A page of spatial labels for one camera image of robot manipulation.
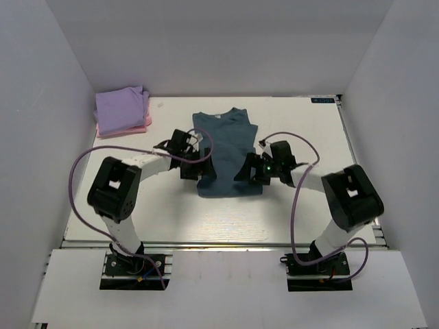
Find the teal blue t shirt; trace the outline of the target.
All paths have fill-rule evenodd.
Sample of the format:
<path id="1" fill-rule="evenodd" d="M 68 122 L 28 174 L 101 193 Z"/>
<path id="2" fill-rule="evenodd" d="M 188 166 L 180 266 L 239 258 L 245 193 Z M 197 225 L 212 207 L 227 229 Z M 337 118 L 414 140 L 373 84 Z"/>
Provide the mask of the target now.
<path id="1" fill-rule="evenodd" d="M 235 175 L 244 165 L 247 154 L 254 153 L 258 126 L 252 124 L 246 109 L 232 108 L 223 114 L 192 115 L 195 129 L 202 129 L 200 148 L 210 146 L 211 160 L 217 178 L 204 176 L 197 184 L 198 195 L 203 198 L 253 197 L 261 195 L 263 187 L 247 181 L 235 181 Z"/>

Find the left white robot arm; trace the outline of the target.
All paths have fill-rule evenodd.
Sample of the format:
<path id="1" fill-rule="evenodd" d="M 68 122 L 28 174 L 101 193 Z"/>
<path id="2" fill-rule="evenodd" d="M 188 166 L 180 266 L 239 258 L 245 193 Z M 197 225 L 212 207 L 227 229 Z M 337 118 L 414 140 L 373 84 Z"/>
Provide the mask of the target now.
<path id="1" fill-rule="evenodd" d="M 150 151 L 132 149 L 139 156 L 120 160 L 106 157 L 93 180 L 87 203 L 106 224 L 110 248 L 122 255 L 121 265 L 129 273 L 140 272 L 145 265 L 144 246 L 132 222 L 139 187 L 160 173 L 180 171 L 181 180 L 216 179 L 213 167 L 213 139 L 204 130 L 174 130 L 170 139 Z"/>

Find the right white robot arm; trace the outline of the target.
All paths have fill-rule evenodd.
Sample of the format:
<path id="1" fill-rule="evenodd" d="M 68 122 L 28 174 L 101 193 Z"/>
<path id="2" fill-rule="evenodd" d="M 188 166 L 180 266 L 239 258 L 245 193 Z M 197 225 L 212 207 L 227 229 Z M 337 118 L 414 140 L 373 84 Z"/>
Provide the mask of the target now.
<path id="1" fill-rule="evenodd" d="M 364 169 L 353 164 L 335 173 L 316 171 L 318 162 L 297 162 L 287 141 L 272 144 L 261 142 L 262 154 L 248 153 L 234 180 L 256 185 L 270 185 L 272 178 L 296 190 L 290 219 L 290 239 L 294 260 L 311 266 L 318 273 L 326 273 L 340 254 L 358 238 L 364 226 L 384 212 L 383 202 Z M 331 220 L 323 233 L 309 247 L 306 258 L 296 251 L 295 219 L 302 189 L 324 193 Z"/>

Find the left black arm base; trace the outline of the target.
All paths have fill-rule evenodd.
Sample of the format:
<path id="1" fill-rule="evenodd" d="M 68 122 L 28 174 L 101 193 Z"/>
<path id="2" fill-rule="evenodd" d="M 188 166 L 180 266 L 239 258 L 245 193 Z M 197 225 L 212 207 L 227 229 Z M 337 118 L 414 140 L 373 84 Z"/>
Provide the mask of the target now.
<path id="1" fill-rule="evenodd" d="M 148 254 L 154 261 L 107 252 L 102 267 L 101 291 L 164 291 L 171 279 L 171 254 Z"/>

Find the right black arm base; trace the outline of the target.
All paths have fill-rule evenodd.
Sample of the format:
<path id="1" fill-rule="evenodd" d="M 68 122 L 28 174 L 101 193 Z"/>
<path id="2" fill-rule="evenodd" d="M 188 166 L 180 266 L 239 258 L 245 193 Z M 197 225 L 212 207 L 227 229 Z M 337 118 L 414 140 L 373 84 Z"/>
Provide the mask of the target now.
<path id="1" fill-rule="evenodd" d="M 292 253 L 284 254 L 279 260 L 286 269 L 289 292 L 353 290 L 351 279 L 348 280 L 351 271 L 344 252 L 309 266 L 300 265 Z"/>

